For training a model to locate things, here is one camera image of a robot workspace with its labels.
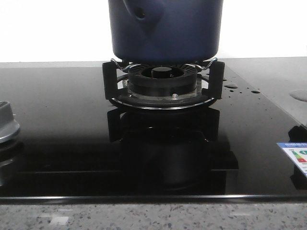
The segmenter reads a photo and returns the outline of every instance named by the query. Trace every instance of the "pot handle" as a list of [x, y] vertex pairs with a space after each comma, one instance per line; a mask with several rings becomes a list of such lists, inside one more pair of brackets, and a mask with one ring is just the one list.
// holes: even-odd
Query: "pot handle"
[[158, 22], [165, 11], [163, 0], [124, 0], [129, 14], [141, 23]]

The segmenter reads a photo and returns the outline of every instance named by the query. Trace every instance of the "glossy black surface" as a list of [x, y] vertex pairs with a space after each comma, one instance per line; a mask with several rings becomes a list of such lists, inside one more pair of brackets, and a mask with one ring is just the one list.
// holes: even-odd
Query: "glossy black surface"
[[122, 111], [97, 67], [0, 69], [21, 125], [0, 146], [0, 202], [307, 200], [277, 142], [307, 141], [292, 117], [229, 68], [209, 109]]

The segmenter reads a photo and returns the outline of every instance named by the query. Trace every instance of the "white wall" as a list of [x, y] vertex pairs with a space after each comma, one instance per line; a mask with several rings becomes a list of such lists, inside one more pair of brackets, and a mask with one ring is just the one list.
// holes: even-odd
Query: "white wall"
[[[307, 56], [307, 0], [224, 0], [219, 58]], [[114, 57], [107, 0], [0, 0], [0, 62]]]

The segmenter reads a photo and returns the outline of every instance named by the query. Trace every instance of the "blue pot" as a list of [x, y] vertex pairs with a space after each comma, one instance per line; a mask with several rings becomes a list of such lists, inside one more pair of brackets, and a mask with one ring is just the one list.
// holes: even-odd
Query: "blue pot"
[[181, 64], [218, 51], [223, 0], [109, 0], [113, 51], [125, 61]]

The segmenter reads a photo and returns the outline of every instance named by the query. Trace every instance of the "speckled countertop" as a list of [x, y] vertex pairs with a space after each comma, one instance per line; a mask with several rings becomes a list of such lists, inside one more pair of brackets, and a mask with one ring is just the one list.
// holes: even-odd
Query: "speckled countertop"
[[307, 204], [2, 205], [1, 230], [307, 229]]

